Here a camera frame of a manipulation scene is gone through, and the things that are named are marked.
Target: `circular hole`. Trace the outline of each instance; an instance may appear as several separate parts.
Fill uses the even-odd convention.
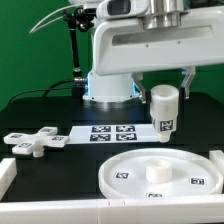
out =
[[[162,159],[157,159],[150,161],[150,165],[158,168],[163,168],[169,166],[170,162]]]

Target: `black table surface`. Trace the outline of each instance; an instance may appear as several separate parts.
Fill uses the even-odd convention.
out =
[[[3,137],[12,132],[34,134],[44,126],[69,135],[74,125],[150,123],[148,105],[103,111],[72,97],[24,98],[0,112],[0,159],[16,158],[17,176],[2,202],[103,198],[98,187],[101,164],[121,152],[141,148],[173,148],[208,157],[224,149],[224,105],[202,93],[181,103],[177,131],[168,143],[77,144],[45,147],[42,158],[12,154]]]

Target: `green backdrop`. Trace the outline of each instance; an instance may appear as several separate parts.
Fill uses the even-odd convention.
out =
[[[63,21],[29,34],[41,18],[66,5],[69,5],[67,0],[1,1],[0,110],[19,92],[47,88],[57,81],[73,77],[69,31]],[[80,63],[86,74],[91,67],[88,33],[78,33],[78,42]],[[154,72],[145,75],[144,85],[147,88],[161,83],[178,85],[182,78],[180,70]],[[224,103],[224,65],[197,68],[191,91],[208,93]],[[64,90],[57,94],[70,92]]]

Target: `white circular tray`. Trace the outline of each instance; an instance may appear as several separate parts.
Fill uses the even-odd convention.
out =
[[[202,156],[174,149],[148,148],[107,160],[99,170],[99,187],[107,198],[219,194],[223,176]]]

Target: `white card strip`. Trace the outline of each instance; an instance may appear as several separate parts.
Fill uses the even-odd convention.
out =
[[[68,144],[158,142],[152,124],[73,126]]]

